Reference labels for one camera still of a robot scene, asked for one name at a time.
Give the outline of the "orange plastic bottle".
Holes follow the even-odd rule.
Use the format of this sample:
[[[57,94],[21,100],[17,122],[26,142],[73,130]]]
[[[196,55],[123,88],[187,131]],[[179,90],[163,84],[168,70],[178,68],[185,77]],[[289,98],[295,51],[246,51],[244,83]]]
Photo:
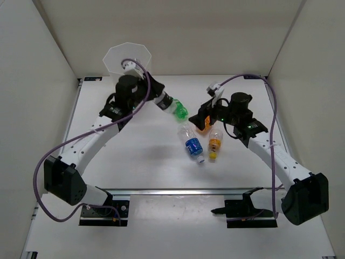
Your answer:
[[[197,133],[201,135],[206,135],[209,130],[211,130],[212,126],[210,125],[210,117],[207,116],[204,120],[205,126],[203,130],[200,130],[198,127],[195,127]]]

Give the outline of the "green plastic bottle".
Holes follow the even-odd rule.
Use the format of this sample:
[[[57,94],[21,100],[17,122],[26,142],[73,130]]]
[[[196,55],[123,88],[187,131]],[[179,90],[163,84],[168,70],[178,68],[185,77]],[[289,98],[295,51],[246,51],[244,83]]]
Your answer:
[[[165,113],[174,115],[178,121],[184,121],[188,118],[187,108],[178,99],[174,99],[164,91],[160,96],[154,98],[153,102]]]

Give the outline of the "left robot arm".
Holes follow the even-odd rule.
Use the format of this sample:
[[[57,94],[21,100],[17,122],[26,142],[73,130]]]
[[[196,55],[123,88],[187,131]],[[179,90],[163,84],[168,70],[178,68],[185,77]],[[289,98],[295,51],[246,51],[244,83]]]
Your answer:
[[[166,110],[173,99],[151,74],[121,76],[90,130],[58,157],[46,157],[43,163],[45,190],[71,206],[82,203],[94,207],[101,216],[109,215],[113,210],[112,195],[86,184],[82,175],[103,146],[121,132],[139,106],[147,101]]]

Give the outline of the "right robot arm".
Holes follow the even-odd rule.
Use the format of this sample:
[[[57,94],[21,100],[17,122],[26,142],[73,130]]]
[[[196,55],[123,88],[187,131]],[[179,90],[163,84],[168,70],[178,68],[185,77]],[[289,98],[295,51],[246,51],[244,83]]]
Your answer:
[[[253,117],[248,108],[252,96],[234,93],[222,105],[223,99],[211,98],[203,103],[189,121],[199,130],[205,128],[205,119],[233,126],[235,139],[256,154],[273,170],[273,178],[279,179],[284,190],[257,187],[242,194],[238,205],[232,208],[214,209],[214,214],[226,214],[250,219],[263,211],[283,214],[290,223],[300,225],[329,209],[328,179],[322,173],[314,174],[285,152],[272,139],[271,132]]]

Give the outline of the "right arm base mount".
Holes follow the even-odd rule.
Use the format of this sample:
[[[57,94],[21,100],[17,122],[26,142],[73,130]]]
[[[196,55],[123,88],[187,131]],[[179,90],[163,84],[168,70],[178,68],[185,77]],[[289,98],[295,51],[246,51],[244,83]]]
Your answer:
[[[228,229],[277,228],[273,212],[254,207],[251,195],[263,187],[256,187],[242,193],[241,199],[226,199],[224,207],[211,210],[214,215],[225,215]]]

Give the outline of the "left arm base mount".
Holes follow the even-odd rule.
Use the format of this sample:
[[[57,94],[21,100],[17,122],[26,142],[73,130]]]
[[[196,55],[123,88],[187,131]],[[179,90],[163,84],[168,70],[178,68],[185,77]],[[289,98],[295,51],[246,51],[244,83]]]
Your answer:
[[[83,206],[79,217],[79,226],[90,227],[126,227],[129,216],[129,195],[113,195],[110,206],[112,208],[92,208]]]

